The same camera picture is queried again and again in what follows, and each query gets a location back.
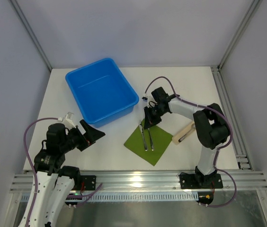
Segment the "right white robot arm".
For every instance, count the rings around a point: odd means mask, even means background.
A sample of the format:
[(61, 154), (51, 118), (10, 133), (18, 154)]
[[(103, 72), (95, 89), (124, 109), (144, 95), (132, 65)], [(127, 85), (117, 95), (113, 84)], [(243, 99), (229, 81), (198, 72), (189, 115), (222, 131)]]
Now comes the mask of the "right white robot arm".
[(154, 104), (150, 101), (143, 108), (144, 128), (149, 129), (159, 124), (166, 114), (179, 114), (195, 124), (197, 138), (202, 145), (201, 155), (194, 174), (185, 174), (188, 188), (209, 188), (215, 185), (218, 173), (216, 162), (218, 152), (231, 130), (226, 122), (220, 106), (213, 103), (209, 106), (198, 106), (180, 99), (176, 94), (168, 95), (162, 87), (151, 93)]

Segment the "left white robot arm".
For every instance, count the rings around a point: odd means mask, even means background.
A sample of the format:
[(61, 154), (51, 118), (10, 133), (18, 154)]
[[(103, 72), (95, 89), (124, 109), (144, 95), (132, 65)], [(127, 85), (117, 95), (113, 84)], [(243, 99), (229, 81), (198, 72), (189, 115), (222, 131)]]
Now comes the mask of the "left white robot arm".
[(70, 191), (82, 183), (80, 170), (64, 166), (65, 155), (78, 149), (83, 151), (105, 136), (84, 120), (81, 133), (69, 117), (59, 118), (46, 132), (41, 150), (28, 159), (33, 171), (33, 184), (28, 204), (20, 222), (21, 227), (54, 227)]

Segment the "silver table knife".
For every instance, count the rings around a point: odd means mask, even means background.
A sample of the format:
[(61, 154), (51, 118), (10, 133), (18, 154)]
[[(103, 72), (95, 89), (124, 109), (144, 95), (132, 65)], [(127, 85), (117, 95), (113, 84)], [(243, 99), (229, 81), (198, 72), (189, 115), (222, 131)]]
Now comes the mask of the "silver table knife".
[(145, 140), (145, 136), (144, 136), (144, 131), (143, 131), (143, 126), (142, 126), (142, 121), (141, 120), (139, 121), (139, 129), (140, 129), (140, 133), (141, 133), (142, 140), (143, 140), (144, 150), (147, 151), (148, 147), (147, 147), (147, 143), (146, 143), (146, 140)]

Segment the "silver fork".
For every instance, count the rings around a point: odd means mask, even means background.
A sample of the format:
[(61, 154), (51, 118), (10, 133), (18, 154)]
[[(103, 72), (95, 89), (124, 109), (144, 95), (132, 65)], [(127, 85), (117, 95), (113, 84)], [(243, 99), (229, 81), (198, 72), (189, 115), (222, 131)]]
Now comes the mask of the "silver fork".
[(154, 143), (153, 143), (153, 139), (152, 139), (150, 128), (147, 129), (147, 132), (149, 134), (151, 150), (154, 151)]

